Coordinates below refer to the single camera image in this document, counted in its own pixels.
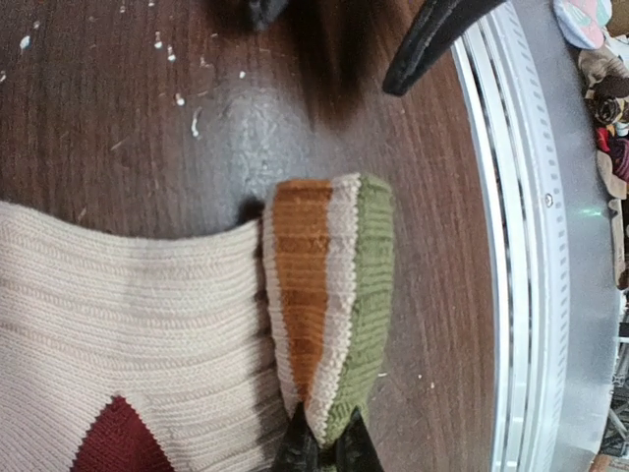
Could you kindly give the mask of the beige striped ribbed sock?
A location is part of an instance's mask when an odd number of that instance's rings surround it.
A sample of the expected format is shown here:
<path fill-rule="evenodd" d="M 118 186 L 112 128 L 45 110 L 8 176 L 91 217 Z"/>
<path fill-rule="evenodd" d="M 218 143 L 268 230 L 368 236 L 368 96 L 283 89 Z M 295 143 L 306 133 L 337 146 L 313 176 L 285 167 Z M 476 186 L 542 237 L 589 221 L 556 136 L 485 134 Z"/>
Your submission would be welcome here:
<path fill-rule="evenodd" d="M 390 188 L 277 185 L 192 239 L 112 236 L 1 206 L 5 471 L 269 471 L 298 405 L 335 443 L 382 362 Z"/>

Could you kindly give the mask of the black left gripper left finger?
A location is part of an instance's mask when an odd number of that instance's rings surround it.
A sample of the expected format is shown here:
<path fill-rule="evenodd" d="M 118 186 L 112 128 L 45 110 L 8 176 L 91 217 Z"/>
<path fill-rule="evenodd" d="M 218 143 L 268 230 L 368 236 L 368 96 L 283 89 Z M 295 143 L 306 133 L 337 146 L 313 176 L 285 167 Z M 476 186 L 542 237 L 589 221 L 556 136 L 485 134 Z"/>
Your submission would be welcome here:
<path fill-rule="evenodd" d="M 298 405 L 278 448 L 270 472 L 316 472 L 319 448 L 304 405 Z"/>

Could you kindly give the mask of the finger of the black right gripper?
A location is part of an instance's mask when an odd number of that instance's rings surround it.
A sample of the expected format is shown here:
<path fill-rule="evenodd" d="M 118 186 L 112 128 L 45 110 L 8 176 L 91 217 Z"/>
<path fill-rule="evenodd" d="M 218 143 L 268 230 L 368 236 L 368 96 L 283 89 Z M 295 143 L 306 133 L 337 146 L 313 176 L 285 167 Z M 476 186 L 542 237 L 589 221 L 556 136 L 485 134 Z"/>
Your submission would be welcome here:
<path fill-rule="evenodd" d="M 386 72 L 382 90 L 403 96 L 473 23 L 503 0 L 426 1 Z"/>
<path fill-rule="evenodd" d="M 248 0 L 247 15 L 255 30 L 266 30 L 283 13 L 289 0 Z"/>

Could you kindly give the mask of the aluminium front rail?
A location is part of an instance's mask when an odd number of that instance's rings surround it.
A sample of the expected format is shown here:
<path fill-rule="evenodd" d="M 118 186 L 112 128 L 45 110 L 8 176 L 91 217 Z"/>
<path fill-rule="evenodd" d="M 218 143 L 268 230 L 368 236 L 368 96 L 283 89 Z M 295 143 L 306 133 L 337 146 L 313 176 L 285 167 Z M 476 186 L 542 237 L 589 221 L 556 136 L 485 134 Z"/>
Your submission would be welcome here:
<path fill-rule="evenodd" d="M 493 471 L 586 471 L 624 303 L 581 75 L 547 1 L 508 1 L 453 45 L 492 275 Z"/>

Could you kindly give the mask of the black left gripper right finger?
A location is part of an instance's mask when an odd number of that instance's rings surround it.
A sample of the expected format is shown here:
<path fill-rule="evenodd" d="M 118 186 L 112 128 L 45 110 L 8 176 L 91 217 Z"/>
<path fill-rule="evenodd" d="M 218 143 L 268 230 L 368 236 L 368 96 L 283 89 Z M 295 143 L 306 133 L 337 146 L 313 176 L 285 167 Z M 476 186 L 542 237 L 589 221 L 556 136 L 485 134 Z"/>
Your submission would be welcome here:
<path fill-rule="evenodd" d="M 338 472 L 383 472 L 369 431 L 359 409 L 355 409 L 341 437 L 335 443 Z"/>

